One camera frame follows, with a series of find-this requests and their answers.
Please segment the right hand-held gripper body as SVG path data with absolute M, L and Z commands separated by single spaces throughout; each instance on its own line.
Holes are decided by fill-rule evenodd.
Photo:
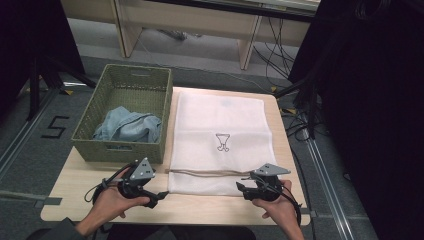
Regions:
M 256 183 L 256 188 L 250 191 L 258 193 L 257 199 L 265 201 L 276 200 L 283 192 L 282 184 L 278 178 L 279 175 L 289 174 L 290 170 L 270 163 L 250 172 L 250 178 Z

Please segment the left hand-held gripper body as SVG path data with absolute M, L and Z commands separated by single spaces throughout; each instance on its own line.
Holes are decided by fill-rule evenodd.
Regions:
M 135 160 L 123 169 L 118 182 L 118 190 L 127 199 L 149 197 L 155 199 L 156 195 L 144 189 L 144 186 L 155 177 L 155 170 L 147 158 Z

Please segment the white mesh laundry bag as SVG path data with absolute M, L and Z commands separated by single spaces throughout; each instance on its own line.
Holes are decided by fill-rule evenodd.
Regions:
M 276 162 L 264 102 L 179 94 L 168 189 L 174 194 L 239 196 L 236 182 Z

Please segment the grey power strip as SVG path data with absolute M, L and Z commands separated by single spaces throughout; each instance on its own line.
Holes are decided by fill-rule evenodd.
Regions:
M 194 37 L 194 38 L 201 37 L 201 34 L 187 33 L 183 31 L 160 30 L 160 33 L 165 34 L 166 36 L 171 37 L 178 41 L 187 40 L 189 37 Z

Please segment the black curtain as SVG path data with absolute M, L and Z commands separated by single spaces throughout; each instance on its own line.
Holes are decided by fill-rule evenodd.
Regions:
M 424 240 L 424 0 L 321 0 L 290 76 L 322 112 L 379 240 Z
M 61 0 L 0 0 L 0 116 L 43 56 L 85 73 Z

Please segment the metal floor rail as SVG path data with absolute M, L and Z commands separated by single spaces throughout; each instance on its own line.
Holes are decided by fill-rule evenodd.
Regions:
M 336 194 L 316 141 L 309 138 L 307 146 L 341 240 L 355 240 L 350 222 Z

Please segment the light wooden desk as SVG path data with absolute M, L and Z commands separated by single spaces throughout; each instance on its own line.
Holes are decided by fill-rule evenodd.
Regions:
M 267 5 L 275 17 L 185 6 L 180 1 L 159 3 L 149 0 L 61 0 L 66 16 L 73 19 L 111 23 L 116 27 L 121 55 L 131 56 L 143 29 L 176 30 L 238 41 L 240 68 L 248 68 L 253 44 L 279 43 L 298 47 L 309 29 L 304 20 L 291 20 L 286 14 L 293 0 Z

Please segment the green woven basket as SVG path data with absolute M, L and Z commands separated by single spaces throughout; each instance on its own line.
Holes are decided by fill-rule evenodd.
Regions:
M 108 64 L 72 136 L 87 162 L 132 162 L 147 158 L 163 162 L 173 83 L 167 68 Z M 162 121 L 156 143 L 94 140 L 106 114 L 119 106 L 130 112 L 152 113 Z

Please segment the person's left hand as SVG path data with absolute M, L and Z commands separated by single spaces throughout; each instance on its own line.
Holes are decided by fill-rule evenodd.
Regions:
M 116 217 L 125 217 L 125 211 L 143 206 L 150 202 L 148 197 L 127 199 L 121 195 L 117 187 L 108 187 L 102 191 L 87 216 L 76 226 L 82 235 L 90 235 L 101 225 L 114 220 Z

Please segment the blue denim garment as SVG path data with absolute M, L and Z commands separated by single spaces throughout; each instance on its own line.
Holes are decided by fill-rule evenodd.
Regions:
M 93 134 L 94 140 L 156 143 L 162 121 L 152 113 L 130 112 L 123 106 L 110 110 Z

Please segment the person's right hand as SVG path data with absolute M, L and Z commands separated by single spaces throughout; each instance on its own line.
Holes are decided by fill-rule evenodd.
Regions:
M 286 234 L 300 231 L 295 207 L 284 196 L 280 196 L 272 202 L 254 199 L 252 203 L 254 206 L 265 210 L 262 215 L 264 219 L 270 217 Z

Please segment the black tripod stand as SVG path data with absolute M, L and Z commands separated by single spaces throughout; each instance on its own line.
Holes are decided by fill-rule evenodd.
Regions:
M 77 71 L 64 62 L 48 55 L 38 56 L 30 64 L 30 108 L 27 120 L 32 120 L 40 109 L 40 80 L 43 80 L 49 89 L 62 90 L 64 82 L 59 76 L 60 72 L 79 80 L 90 88 L 95 88 L 96 83 L 85 76 L 85 71 Z
M 315 114 L 317 111 L 317 87 L 314 77 L 306 76 L 303 79 L 293 83 L 291 86 L 277 91 L 273 96 L 278 99 L 289 93 L 298 91 L 293 104 L 296 108 L 302 109 L 306 115 L 306 130 L 310 139 L 315 139 Z

